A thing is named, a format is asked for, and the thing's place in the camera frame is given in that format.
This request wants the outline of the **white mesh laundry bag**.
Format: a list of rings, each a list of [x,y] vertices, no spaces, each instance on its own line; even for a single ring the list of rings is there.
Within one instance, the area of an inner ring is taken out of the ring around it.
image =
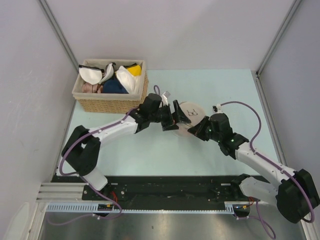
[[[175,130],[173,133],[178,137],[192,137],[192,134],[188,132],[188,129],[199,124],[206,116],[206,112],[200,105],[189,101],[180,102],[179,106],[183,113],[190,119],[191,123],[179,123],[179,129]]]

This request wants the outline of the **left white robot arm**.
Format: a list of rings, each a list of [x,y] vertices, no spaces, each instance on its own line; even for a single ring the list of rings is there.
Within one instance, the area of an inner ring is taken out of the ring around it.
[[[174,112],[164,96],[150,93],[138,107],[112,123],[96,128],[77,126],[61,152],[60,174],[68,176],[63,172],[64,163],[68,163],[73,173],[93,188],[93,194],[98,199],[107,199],[111,188],[107,185],[108,179],[97,167],[101,148],[121,137],[137,134],[151,123],[160,123],[163,131],[178,130],[179,124],[191,123],[177,100],[173,101],[173,107]]]

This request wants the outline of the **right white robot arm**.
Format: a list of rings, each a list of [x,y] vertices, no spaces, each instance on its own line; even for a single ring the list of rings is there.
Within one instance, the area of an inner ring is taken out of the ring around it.
[[[311,174],[305,169],[294,170],[274,162],[259,153],[250,141],[236,133],[224,113],[205,116],[188,132],[202,141],[217,142],[225,156],[240,161],[259,173],[266,181],[259,181],[245,174],[230,188],[231,196],[242,201],[245,197],[269,203],[277,207],[281,215],[291,223],[298,223],[310,215],[315,220],[314,209],[320,198]]]

